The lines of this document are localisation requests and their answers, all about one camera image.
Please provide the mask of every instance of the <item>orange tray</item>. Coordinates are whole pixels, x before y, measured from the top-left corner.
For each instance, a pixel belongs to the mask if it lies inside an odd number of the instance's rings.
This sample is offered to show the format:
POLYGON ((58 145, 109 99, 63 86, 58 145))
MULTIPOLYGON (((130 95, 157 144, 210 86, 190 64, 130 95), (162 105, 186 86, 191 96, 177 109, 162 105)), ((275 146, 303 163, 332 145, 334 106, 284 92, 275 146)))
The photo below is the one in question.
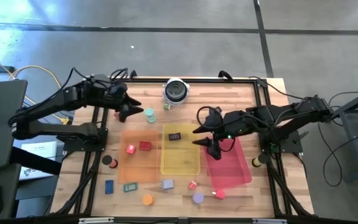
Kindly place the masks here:
POLYGON ((119 148, 118 182, 120 184, 138 182, 149 183, 158 181, 158 131, 123 131, 119 148), (139 149, 141 141, 152 143, 149 151, 139 149), (135 153, 128 154, 128 145, 135 146, 135 153))

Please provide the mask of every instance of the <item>white paper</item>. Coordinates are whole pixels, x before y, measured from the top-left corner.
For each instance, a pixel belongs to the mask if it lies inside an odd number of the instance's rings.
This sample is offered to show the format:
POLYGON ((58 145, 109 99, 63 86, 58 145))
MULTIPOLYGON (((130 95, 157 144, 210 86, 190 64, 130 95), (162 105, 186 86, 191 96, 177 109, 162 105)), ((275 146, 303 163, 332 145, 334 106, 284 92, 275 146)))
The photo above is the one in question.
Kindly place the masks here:
MULTIPOLYGON (((56 159, 56 146, 57 142, 42 142, 42 143, 33 143, 33 144, 23 144, 22 149, 27 152, 31 152, 38 156, 51 159, 55 161, 56 159)), ((52 174, 44 173, 39 170, 30 169, 27 167, 22 167, 20 171, 19 180, 28 180, 36 179, 42 177, 50 177, 52 174)))

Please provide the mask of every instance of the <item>blue rectangular block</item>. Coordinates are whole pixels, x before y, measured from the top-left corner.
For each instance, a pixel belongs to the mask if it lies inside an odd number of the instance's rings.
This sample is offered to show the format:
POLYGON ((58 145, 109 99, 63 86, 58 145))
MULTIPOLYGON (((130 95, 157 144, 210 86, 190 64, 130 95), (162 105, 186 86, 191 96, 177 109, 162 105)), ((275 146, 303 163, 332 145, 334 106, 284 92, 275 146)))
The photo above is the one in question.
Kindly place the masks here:
POLYGON ((104 193, 105 194, 112 194, 114 192, 113 187, 113 181, 112 180, 106 180, 105 186, 104 186, 104 193))

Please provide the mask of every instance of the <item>transparent plastic tray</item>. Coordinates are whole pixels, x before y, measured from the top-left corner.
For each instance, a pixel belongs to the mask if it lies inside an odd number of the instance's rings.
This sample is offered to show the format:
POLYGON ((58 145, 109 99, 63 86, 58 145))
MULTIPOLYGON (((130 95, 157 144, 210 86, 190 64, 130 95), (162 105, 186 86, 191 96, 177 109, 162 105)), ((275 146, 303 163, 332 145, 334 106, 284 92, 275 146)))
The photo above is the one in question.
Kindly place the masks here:
MULTIPOLYGON (((230 149, 232 139, 225 139, 219 142, 222 150, 230 149)), ((241 184, 248 184, 252 181, 252 176, 248 168, 246 157, 242 151, 241 143, 238 138, 229 152, 221 152, 222 159, 215 160, 206 153, 209 176, 211 176, 212 186, 214 189, 232 188, 241 184)))
POLYGON ((118 182, 120 184, 138 182, 148 183, 158 181, 158 131, 123 131, 119 148, 118 182), (140 150, 139 143, 152 143, 149 151, 140 150), (135 146, 135 153, 128 154, 128 145, 135 146))
POLYGON ((164 124, 162 130, 161 173, 198 175, 200 173, 200 147, 192 141, 198 139, 193 130, 197 124, 164 124), (168 134, 180 133, 181 139, 169 141, 168 134))

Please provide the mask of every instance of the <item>yellow tray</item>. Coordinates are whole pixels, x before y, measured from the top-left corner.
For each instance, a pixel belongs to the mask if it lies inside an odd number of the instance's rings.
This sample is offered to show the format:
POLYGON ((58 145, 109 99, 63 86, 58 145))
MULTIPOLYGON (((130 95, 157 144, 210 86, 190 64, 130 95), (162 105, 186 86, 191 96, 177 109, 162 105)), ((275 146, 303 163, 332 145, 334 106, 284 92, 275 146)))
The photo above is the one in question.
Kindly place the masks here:
POLYGON ((161 173, 198 175, 200 173, 200 147, 192 141, 198 139, 193 130, 197 124, 164 124, 162 128, 161 173), (169 141, 168 134, 180 133, 181 139, 169 141))

